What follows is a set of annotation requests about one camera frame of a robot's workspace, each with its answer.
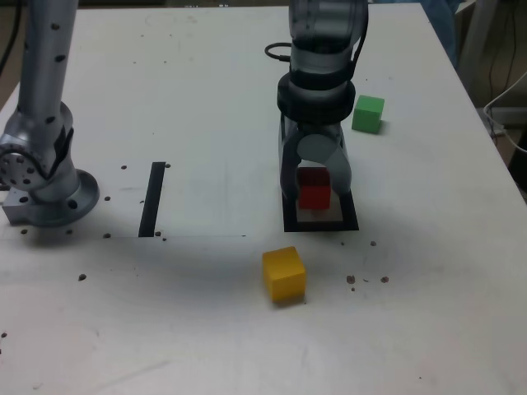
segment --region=blue clothing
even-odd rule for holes
[[[375,3],[387,2],[420,2],[450,61],[454,67],[457,65],[454,13],[461,0],[375,0]]]

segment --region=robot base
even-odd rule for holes
[[[296,200],[287,200],[282,194],[284,232],[340,232],[359,230],[352,191],[340,197],[342,221],[299,222],[296,219]]]
[[[11,188],[3,210],[12,225],[38,227],[61,226],[84,217],[99,200],[96,179],[86,171],[77,170],[80,183],[78,189],[60,202],[36,202],[30,194]]]

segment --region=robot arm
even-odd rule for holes
[[[350,81],[366,38],[367,0],[291,0],[289,73],[278,83],[280,184],[295,201],[296,169],[302,160],[324,165],[334,192],[349,193],[352,173],[340,123],[352,112]],[[355,55],[353,45],[360,39]]]
[[[30,0],[18,106],[0,137],[3,210],[13,224],[66,225],[97,203],[95,179],[71,158],[73,117],[62,103],[78,0]]]
[[[28,1],[18,106],[0,137],[0,177],[11,187],[2,208],[13,225],[66,225],[99,198],[95,179],[72,163],[72,113],[61,101],[77,4]],[[291,62],[277,98],[282,191],[296,199],[296,168],[305,159],[324,164],[342,196],[351,170],[340,122],[355,98],[350,80],[366,36],[367,0],[291,0],[289,26],[291,57],[278,57]]]

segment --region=floor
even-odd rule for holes
[[[187,0],[170,0],[169,2],[170,5],[181,6],[185,4],[186,1]],[[247,2],[249,2],[251,5],[255,5],[256,3],[265,3],[266,5],[277,5],[283,4],[284,0],[204,0],[204,2],[206,2],[207,4],[211,3],[210,5],[229,3],[232,7],[233,5],[236,5],[240,2],[244,2],[244,5],[246,5]],[[497,61],[493,72],[493,83],[497,87],[495,89],[499,89],[498,87],[502,86],[502,84],[504,84],[505,82],[504,76],[506,76],[506,70],[509,67],[511,60],[511,52],[513,50],[511,42],[511,23],[508,24],[506,29],[503,28],[503,26],[505,25],[505,20],[508,11],[509,9],[507,7],[500,7],[498,9],[496,20],[494,21],[494,26],[492,28],[492,33],[487,42],[484,60],[482,61],[482,68],[478,72],[478,79],[474,84],[473,91],[471,92],[471,97],[473,97],[474,103],[476,105],[485,105],[487,103],[487,97],[489,95],[489,85],[487,79],[488,70],[490,68],[492,57],[494,56],[498,45],[501,45],[503,48],[498,54],[499,56],[497,56]],[[0,7],[0,49],[2,49],[2,51],[6,47],[7,40],[11,33],[13,14],[14,9],[12,7]],[[527,21],[527,2],[522,3],[522,5],[517,10],[517,15],[518,17],[516,17],[516,19],[520,20],[520,22],[516,21],[516,26],[518,30],[517,33],[521,34],[517,34],[518,50],[516,51],[516,59],[511,72],[512,81],[515,81],[515,79],[519,77],[518,74],[524,72],[525,67],[527,65],[527,23],[522,22]],[[9,95],[15,89],[16,85],[20,80],[23,39],[25,30],[26,18],[24,13],[21,18],[21,28],[19,30],[19,35],[16,39],[16,43],[13,47],[7,65],[3,71],[3,75],[0,77],[0,109],[3,107]],[[525,102],[522,105],[527,105],[527,95],[522,93],[522,90],[520,90],[520,92],[516,94],[516,98],[518,100],[521,100],[522,102]],[[518,141],[520,139],[520,134],[521,131],[511,132],[511,136],[515,141]],[[503,158],[505,163],[508,164],[514,153],[514,147],[507,141],[505,137],[498,137],[497,149],[500,152],[501,157]]]

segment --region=black cable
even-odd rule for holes
[[[265,47],[264,52],[270,58],[279,60],[280,62],[288,62],[289,63],[291,61],[291,56],[288,56],[288,55],[275,55],[274,53],[270,53],[269,52],[270,49],[279,48],[279,47],[288,47],[288,48],[290,48],[291,47],[291,43],[274,43],[274,44],[270,44],[267,47]]]
[[[7,43],[6,51],[2,55],[2,60],[0,60],[0,77],[2,76],[3,68],[6,66],[7,59],[9,58],[9,54],[11,53],[11,50],[13,49],[13,45],[15,44],[16,35],[18,34],[18,27],[20,26],[21,14],[22,14],[22,0],[17,0],[16,9],[15,9],[15,20],[13,22],[13,29],[11,31],[11,37],[9,38],[9,42]]]
[[[364,41],[366,40],[366,33],[368,32],[368,21],[370,20],[370,14],[368,13],[368,6],[366,4],[366,11],[364,16],[364,26],[362,27],[362,34],[361,34],[361,41],[359,42],[359,46],[357,47],[357,51],[355,51],[355,55],[353,56],[352,60],[352,72],[355,72],[355,66],[357,65],[357,60],[359,59],[359,55],[362,51],[362,46],[364,45]]]

